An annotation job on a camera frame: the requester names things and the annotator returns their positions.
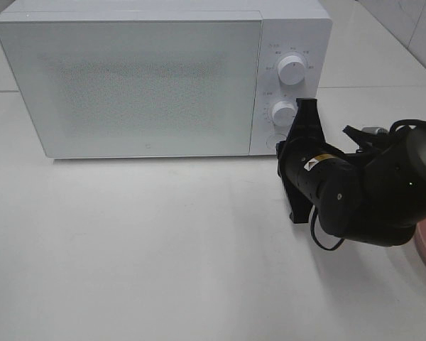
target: timer knob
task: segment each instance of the timer knob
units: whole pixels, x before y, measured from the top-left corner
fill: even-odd
[[[276,126],[290,126],[296,113],[295,105],[286,101],[278,102],[271,108],[271,118]]]
[[[297,53],[286,55],[278,63],[278,75],[282,83],[286,85],[295,85],[305,78],[306,59]]]

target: microwave control panel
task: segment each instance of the microwave control panel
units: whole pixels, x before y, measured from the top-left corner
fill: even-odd
[[[315,97],[331,25],[326,18],[263,21],[250,155],[275,154],[296,99]]]

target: warning sticker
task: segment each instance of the warning sticker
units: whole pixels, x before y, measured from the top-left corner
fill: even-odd
[[[317,165],[320,161],[327,160],[329,158],[336,158],[336,156],[332,154],[320,154],[306,162],[305,164],[305,170],[308,172],[314,168],[315,165]]]

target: white knob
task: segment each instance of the white knob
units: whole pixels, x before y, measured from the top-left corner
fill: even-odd
[[[271,118],[276,126],[290,126],[295,114],[295,105],[290,102],[278,102],[271,108]]]
[[[284,57],[278,64],[278,75],[281,82],[286,85],[295,85],[305,78],[306,60],[298,54]]]

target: microwave button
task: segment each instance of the microwave button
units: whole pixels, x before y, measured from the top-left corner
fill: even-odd
[[[281,101],[271,108],[271,119],[276,126],[290,126],[295,114],[297,110],[291,102]]]
[[[282,83],[295,85],[305,78],[306,59],[297,53],[286,55],[278,63],[278,75]]]

